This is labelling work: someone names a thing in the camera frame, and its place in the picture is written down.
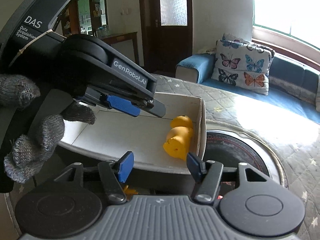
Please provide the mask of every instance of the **wooden table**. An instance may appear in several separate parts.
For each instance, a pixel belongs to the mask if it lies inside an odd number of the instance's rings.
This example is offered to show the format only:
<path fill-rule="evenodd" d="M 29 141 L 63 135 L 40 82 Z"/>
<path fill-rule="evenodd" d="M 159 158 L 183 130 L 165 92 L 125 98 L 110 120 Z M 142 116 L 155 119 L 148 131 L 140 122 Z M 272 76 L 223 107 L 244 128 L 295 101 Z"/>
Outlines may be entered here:
<path fill-rule="evenodd" d="M 137 42 L 137 32 L 134 33 L 122 33 L 122 34 L 112 34 L 110 36 L 104 37 L 101 39 L 106 44 L 111 45 L 115 43 L 119 43 L 122 41 L 132 40 L 133 52 L 134 52 L 134 61 L 137 65 L 139 63 L 139 54 L 138 54 L 138 42 Z"/>

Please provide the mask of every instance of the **gloved hand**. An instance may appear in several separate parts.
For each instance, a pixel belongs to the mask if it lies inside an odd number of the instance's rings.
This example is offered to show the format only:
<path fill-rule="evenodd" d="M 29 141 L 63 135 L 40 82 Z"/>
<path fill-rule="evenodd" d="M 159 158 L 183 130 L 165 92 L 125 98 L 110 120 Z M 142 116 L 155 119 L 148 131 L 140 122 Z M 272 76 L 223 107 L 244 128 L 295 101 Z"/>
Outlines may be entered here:
<path fill-rule="evenodd" d="M 21 75 L 0 75 L 0 106 L 24 109 L 39 96 L 39 88 L 30 79 Z M 21 135 L 12 142 L 11 152 L 4 158 L 4 170 L 8 177 L 25 183 L 39 173 L 63 138 L 63 119 L 88 124 L 94 124 L 96 120 L 91 108 L 77 102 L 61 114 L 47 116 L 34 135 Z"/>

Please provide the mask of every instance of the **blue sofa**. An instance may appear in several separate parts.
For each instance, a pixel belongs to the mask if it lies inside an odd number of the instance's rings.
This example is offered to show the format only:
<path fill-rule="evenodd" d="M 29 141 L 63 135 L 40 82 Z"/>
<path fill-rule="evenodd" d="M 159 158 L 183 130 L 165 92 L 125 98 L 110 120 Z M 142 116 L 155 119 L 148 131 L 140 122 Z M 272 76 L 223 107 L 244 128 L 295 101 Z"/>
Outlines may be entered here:
<path fill-rule="evenodd" d="M 320 124 L 320 113 L 315 106 L 319 71 L 276 54 L 270 66 L 269 94 L 265 96 L 211 79 L 214 62 L 215 55 L 192 55 L 177 65 L 176 78 L 264 101 Z"/>

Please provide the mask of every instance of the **quilted tablecloth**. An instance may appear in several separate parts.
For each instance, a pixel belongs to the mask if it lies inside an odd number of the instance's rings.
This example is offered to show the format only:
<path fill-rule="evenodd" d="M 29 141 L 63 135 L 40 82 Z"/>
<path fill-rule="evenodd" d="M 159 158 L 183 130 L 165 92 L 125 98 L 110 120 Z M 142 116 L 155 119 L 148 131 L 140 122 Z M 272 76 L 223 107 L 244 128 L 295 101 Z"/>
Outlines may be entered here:
<path fill-rule="evenodd" d="M 206 106 L 207 129 L 224 123 L 255 134 L 276 153 L 289 190 L 305 203 L 298 236 L 319 240 L 320 126 L 288 110 L 228 91 L 155 75 L 158 92 L 199 96 Z"/>

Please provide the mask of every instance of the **hand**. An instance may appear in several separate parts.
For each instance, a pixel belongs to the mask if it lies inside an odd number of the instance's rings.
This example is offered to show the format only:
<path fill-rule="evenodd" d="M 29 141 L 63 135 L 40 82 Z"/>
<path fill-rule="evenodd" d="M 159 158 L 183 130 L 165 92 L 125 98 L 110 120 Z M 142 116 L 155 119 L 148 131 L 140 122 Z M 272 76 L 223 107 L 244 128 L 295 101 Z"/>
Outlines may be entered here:
<path fill-rule="evenodd" d="M 26 108 L 40 96 L 39 88 L 21 75 L 0 75 L 0 106 Z M 91 108 L 73 102 L 61 114 L 50 115 L 38 125 L 34 135 L 21 135 L 12 142 L 12 150 L 4 158 L 4 170 L 9 178 L 25 183 L 39 173 L 45 161 L 53 154 L 64 135 L 64 121 L 94 124 Z"/>

